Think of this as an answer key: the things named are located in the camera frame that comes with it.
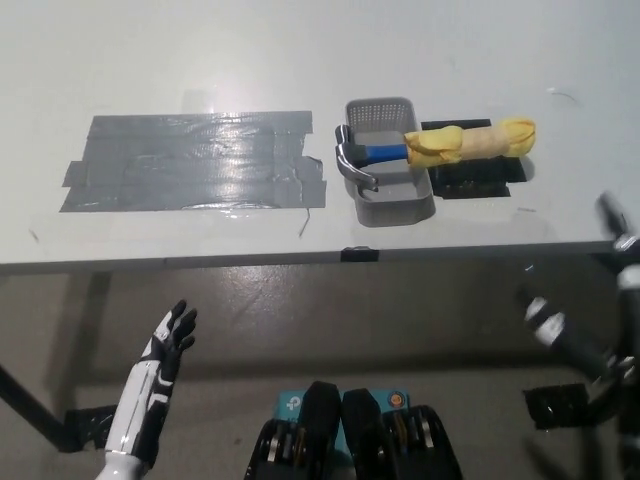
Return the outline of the right robot hand black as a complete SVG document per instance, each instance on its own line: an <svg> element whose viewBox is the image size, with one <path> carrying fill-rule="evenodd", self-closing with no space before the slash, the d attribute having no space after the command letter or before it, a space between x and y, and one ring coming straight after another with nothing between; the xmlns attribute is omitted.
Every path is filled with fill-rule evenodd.
<svg viewBox="0 0 640 480"><path fill-rule="evenodd" d="M611 194L601 194L596 209L610 239L605 259L617 287L620 337L615 346L601 348L565 311L526 285L517 290L516 299L524 324L537 341L582 373L603 401L617 397L622 385L635 381L639 370L639 233Z"/></svg>

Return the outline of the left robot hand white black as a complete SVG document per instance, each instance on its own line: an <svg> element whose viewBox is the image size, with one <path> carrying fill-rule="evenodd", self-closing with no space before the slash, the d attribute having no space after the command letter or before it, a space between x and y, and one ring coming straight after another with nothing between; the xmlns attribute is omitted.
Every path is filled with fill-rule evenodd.
<svg viewBox="0 0 640 480"><path fill-rule="evenodd" d="M183 353L195 338L197 311L178 301L133 365L104 447L100 479L141 479L153 468Z"/></svg>

